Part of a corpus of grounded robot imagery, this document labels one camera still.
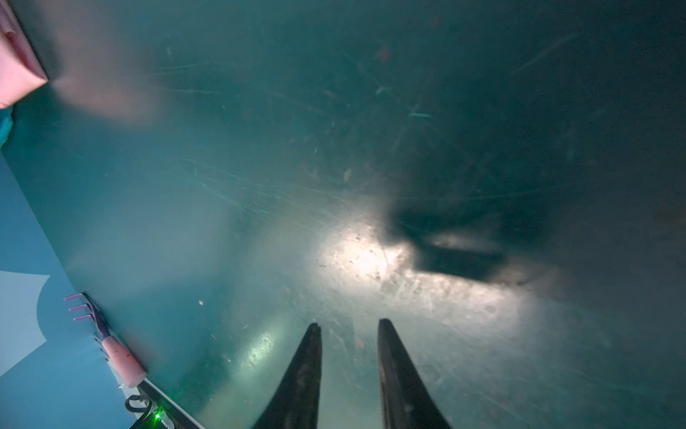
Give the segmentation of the pink t-shirt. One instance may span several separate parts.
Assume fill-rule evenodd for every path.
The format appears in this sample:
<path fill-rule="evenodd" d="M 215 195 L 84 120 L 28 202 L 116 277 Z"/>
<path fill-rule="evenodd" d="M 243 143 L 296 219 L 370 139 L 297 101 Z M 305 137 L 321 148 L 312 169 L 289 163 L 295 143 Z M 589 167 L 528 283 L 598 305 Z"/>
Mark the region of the pink t-shirt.
<path fill-rule="evenodd" d="M 1 108 L 10 107 L 47 82 L 13 9 L 1 0 Z"/>

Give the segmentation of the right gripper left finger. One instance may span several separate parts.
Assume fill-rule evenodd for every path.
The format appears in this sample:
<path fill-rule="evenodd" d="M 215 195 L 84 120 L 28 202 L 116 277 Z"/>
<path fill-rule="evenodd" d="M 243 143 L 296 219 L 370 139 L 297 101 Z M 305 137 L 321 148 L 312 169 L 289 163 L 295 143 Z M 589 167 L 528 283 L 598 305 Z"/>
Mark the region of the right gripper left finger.
<path fill-rule="evenodd" d="M 320 325 L 312 323 L 282 377 L 273 398 L 253 427 L 316 429 L 323 366 Z"/>

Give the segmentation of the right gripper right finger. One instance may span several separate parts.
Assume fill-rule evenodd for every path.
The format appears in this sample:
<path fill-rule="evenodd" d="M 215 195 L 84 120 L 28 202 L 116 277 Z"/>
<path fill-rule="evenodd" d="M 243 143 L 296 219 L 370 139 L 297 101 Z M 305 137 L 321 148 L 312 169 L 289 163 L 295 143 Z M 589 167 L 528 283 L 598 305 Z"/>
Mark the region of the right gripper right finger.
<path fill-rule="evenodd" d="M 387 318 L 378 324 L 377 352 L 383 427 L 450 429 Z"/>

